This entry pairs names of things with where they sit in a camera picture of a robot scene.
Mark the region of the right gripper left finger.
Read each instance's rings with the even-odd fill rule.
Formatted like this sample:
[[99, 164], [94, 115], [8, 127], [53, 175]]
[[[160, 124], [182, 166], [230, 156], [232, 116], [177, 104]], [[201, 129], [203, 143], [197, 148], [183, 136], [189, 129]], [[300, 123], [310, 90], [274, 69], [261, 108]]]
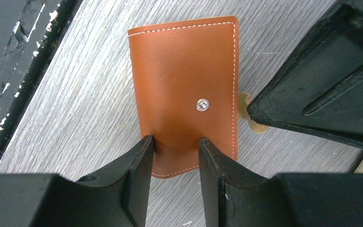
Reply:
[[0, 227], [143, 227], [154, 139], [73, 182], [58, 174], [0, 174]]

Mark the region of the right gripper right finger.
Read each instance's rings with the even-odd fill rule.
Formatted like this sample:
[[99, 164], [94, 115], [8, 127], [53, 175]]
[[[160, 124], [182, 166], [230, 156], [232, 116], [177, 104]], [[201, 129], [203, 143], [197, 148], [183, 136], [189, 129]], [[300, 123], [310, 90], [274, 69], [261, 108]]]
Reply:
[[363, 227], [363, 174], [281, 173], [268, 179], [199, 142], [208, 227]]

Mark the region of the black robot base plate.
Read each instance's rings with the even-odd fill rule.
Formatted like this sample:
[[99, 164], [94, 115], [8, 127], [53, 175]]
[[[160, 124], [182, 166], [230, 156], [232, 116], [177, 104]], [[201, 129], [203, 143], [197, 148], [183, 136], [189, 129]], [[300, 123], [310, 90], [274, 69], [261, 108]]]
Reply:
[[0, 160], [80, 5], [0, 0]]

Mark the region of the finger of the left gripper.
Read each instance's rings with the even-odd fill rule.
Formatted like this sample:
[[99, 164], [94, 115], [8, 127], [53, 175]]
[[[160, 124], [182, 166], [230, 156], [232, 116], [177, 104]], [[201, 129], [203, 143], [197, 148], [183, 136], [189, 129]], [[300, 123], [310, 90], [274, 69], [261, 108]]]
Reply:
[[247, 111], [259, 124], [363, 149], [363, 0], [336, 1]]

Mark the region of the brown leather card holder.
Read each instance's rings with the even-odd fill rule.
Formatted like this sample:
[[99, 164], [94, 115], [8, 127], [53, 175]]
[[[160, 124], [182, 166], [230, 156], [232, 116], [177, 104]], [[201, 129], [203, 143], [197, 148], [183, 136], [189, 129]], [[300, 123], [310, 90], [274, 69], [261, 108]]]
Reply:
[[140, 26], [128, 39], [140, 132], [154, 138], [153, 177], [197, 169], [203, 137], [236, 160], [240, 118], [256, 133], [268, 130], [247, 113], [251, 95], [238, 90], [236, 17]]

